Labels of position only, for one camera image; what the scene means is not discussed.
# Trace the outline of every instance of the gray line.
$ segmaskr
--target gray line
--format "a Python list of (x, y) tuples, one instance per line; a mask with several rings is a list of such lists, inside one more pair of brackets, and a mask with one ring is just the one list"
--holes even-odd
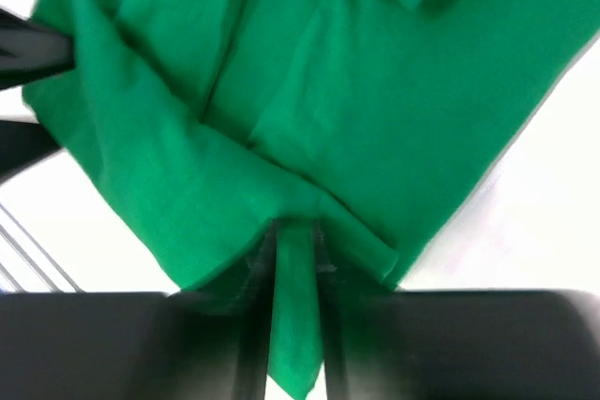
[(23, 248), (17, 243), (12, 236), (10, 236), (7, 230), (0, 225), (0, 235), (4, 238), (4, 240), (12, 247), (12, 249), (21, 257), (23, 261), (27, 263), (29, 268), (37, 275), (41, 281), (44, 282), (46, 287), (51, 291), (58, 291), (60, 288), (54, 284), (54, 282), (45, 274), (41, 268), (36, 264), (35, 261), (23, 250)]
[(65, 272), (65, 270), (58, 265), (56, 260), (50, 256), (50, 254), (41, 246), (41, 244), (25, 229), (23, 225), (7, 210), (7, 208), (0, 203), (0, 211), (2, 211), (8, 218), (21, 230), (21, 232), (31, 241), (31, 243), (36, 247), (36, 249), (41, 253), (45, 259), (52, 265), (52, 267), (65, 278), (65, 280), (71, 285), (73, 289), (77, 292), (83, 292), (83, 289), (79, 287), (77, 283)]
[(23, 287), (10, 274), (7, 268), (0, 262), (0, 275), (2, 275), (15, 290), (23, 290)]

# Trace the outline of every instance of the green cloth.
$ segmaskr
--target green cloth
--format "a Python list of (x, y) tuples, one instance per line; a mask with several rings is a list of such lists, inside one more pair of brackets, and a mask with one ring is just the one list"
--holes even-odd
[[(294, 217), (393, 288), (596, 32), (600, 0), (39, 0), (35, 18), (75, 37), (77, 69), (26, 101), (176, 283)], [(321, 344), (297, 227), (270, 373), (303, 398)]]

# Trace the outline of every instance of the white background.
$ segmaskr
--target white background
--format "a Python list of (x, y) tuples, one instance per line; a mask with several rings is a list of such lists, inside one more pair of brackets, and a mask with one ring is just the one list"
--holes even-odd
[[(33, 2), (0, 0), (0, 6), (28, 16)], [(402, 286), (600, 294), (599, 97), (596, 45), (566, 73)], [(19, 89), (0, 94), (0, 115), (34, 120)], [(0, 203), (85, 290), (176, 290), (67, 154), (0, 186)], [(268, 391), (281, 398), (274, 383)]]

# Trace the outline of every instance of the folded cloth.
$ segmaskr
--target folded cloth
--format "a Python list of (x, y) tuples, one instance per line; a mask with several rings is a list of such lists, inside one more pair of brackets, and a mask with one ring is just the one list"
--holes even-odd
[[(179, 286), (291, 217), (394, 288), (600, 0), (38, 0), (34, 19), (74, 36), (77, 69), (25, 100)], [(307, 231), (285, 227), (270, 372), (304, 398), (318, 304)]]

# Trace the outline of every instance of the black object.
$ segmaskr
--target black object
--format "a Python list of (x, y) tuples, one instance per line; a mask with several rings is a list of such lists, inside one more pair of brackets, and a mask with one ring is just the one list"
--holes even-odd
[[(0, 11), (0, 90), (72, 67), (68, 38)], [(0, 122), (0, 179), (58, 149)], [(0, 297), (0, 398), (264, 396), (277, 223), (196, 291)], [(554, 292), (389, 293), (315, 229), (330, 400), (592, 400), (600, 351)]]

